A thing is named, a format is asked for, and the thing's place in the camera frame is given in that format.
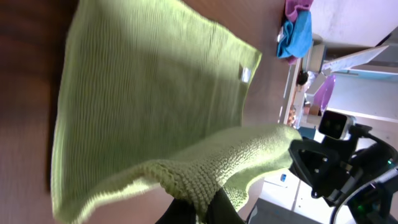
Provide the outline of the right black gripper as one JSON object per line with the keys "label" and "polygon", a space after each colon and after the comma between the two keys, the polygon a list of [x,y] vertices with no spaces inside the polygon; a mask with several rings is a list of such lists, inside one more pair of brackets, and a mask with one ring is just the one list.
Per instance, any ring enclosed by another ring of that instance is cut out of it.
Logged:
{"label": "right black gripper", "polygon": [[291,170],[312,187],[312,198],[322,197],[332,206],[354,188],[364,175],[364,169],[355,161],[354,152],[358,140],[366,138],[370,130],[370,126],[354,124],[341,140],[325,136],[322,142],[311,139],[291,142]]}

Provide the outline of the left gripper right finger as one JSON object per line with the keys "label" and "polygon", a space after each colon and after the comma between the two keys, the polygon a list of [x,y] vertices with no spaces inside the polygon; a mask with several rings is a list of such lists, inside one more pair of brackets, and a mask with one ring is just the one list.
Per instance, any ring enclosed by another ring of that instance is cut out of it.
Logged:
{"label": "left gripper right finger", "polygon": [[208,206],[205,221],[207,224],[245,224],[238,215],[223,188],[219,189]]}

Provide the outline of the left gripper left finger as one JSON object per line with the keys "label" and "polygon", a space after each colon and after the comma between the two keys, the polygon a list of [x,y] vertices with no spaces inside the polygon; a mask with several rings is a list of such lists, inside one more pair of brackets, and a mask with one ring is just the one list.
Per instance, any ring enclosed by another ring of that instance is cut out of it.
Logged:
{"label": "left gripper left finger", "polygon": [[196,224],[196,222],[195,207],[185,200],[175,198],[155,224]]}

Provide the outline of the light green microfiber cloth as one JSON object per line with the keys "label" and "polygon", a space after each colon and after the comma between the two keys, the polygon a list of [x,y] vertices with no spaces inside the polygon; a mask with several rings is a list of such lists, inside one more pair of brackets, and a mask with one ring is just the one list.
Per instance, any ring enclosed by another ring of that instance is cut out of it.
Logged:
{"label": "light green microfiber cloth", "polygon": [[65,46],[52,149],[54,217],[157,186],[195,207],[223,188],[237,211],[260,177],[292,163],[283,124],[242,125],[261,53],[182,1],[78,3]]}

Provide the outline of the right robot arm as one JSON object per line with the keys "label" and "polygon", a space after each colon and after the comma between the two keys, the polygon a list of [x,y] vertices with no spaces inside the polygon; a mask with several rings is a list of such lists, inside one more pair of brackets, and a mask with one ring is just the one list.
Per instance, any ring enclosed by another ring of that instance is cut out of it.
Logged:
{"label": "right robot arm", "polygon": [[356,223],[397,223],[390,214],[397,192],[397,150],[373,136],[371,127],[352,125],[349,139],[326,136],[322,142],[294,140],[289,147],[290,171],[333,208],[330,223],[347,206]]}

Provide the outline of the crumpled blue cloth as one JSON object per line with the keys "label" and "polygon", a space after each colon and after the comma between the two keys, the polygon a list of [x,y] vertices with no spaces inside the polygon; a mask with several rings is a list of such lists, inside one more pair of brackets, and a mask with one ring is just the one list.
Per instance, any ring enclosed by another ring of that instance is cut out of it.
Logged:
{"label": "crumpled blue cloth", "polygon": [[277,57],[301,58],[312,46],[312,15],[310,11],[300,11],[295,22],[286,20],[283,24],[283,37],[277,45]]}

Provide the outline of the crumpled purple cloth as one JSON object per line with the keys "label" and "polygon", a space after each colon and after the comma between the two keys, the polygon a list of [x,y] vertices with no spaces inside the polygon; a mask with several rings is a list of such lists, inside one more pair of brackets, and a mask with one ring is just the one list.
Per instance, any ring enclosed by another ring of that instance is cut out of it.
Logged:
{"label": "crumpled purple cloth", "polygon": [[[285,3],[285,16],[287,20],[295,22],[300,11],[310,11],[313,0],[288,0]],[[288,57],[289,65],[294,64],[298,58]]]}

